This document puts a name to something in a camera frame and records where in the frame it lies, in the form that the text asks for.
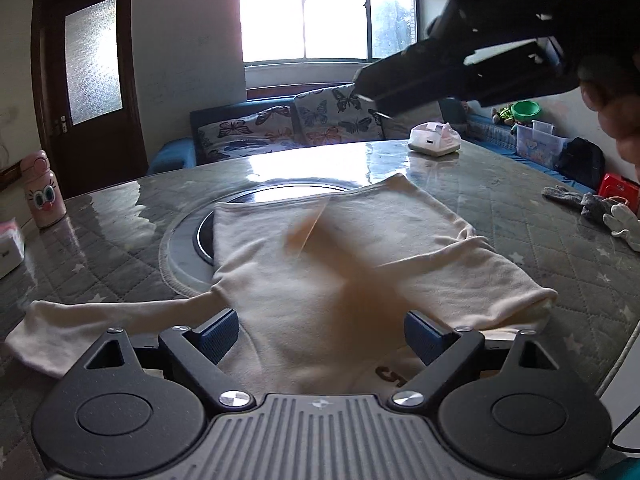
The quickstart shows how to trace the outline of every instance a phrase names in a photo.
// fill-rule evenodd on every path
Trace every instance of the frosted glass panel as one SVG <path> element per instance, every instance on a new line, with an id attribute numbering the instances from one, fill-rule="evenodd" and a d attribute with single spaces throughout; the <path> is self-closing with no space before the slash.
<path id="1" fill-rule="evenodd" d="M 122 108 L 116 0 L 105 0 L 66 17 L 65 61 L 73 124 Z"/>

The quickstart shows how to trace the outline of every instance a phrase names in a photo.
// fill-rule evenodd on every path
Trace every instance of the tissue box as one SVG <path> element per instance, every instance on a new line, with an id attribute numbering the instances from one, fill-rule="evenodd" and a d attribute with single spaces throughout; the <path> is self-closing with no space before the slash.
<path id="1" fill-rule="evenodd" d="M 24 260 L 24 237 L 15 219 L 0 222 L 0 278 Z"/>

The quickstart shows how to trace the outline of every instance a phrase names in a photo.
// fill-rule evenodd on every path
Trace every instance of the pink bottle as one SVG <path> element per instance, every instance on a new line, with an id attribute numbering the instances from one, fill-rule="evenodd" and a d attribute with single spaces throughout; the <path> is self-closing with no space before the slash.
<path id="1" fill-rule="evenodd" d="M 47 154 L 43 150 L 30 153 L 20 162 L 20 170 L 24 194 L 36 225 L 44 229 L 63 218 L 66 214 L 65 201 Z"/>

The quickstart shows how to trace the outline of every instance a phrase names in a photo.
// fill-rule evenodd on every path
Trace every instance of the metal screw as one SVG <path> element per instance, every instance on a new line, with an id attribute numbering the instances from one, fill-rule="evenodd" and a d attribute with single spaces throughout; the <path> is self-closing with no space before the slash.
<path id="1" fill-rule="evenodd" d="M 393 394 L 391 400 L 398 406 L 418 406 L 424 402 L 424 395 L 407 390 Z"/>
<path id="2" fill-rule="evenodd" d="M 251 402 L 251 395 L 239 390 L 229 390 L 220 395 L 220 403 L 232 408 L 241 408 Z"/>

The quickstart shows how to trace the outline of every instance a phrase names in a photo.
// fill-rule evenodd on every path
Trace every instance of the round table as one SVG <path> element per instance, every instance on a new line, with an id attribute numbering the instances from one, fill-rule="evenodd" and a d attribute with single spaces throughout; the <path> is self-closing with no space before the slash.
<path id="1" fill-rule="evenodd" d="M 269 153 L 143 177 L 67 200 L 68 216 L 29 237 L 25 262 L 0 280 L 0 337 L 33 300 L 183 297 L 162 279 L 159 245 L 167 228 L 194 205 L 292 180 L 357 187 L 395 173 L 465 218 L 540 285 L 558 291 L 546 333 L 564 346 L 590 387 L 601 391 L 635 337 L 640 255 L 540 195 L 558 181 L 464 141 L 459 153 L 441 158 L 409 152 L 402 140 Z M 0 448 L 3 472 L 11 478 L 12 468 L 28 478 L 44 474 L 30 421 L 53 383 L 2 354 Z"/>

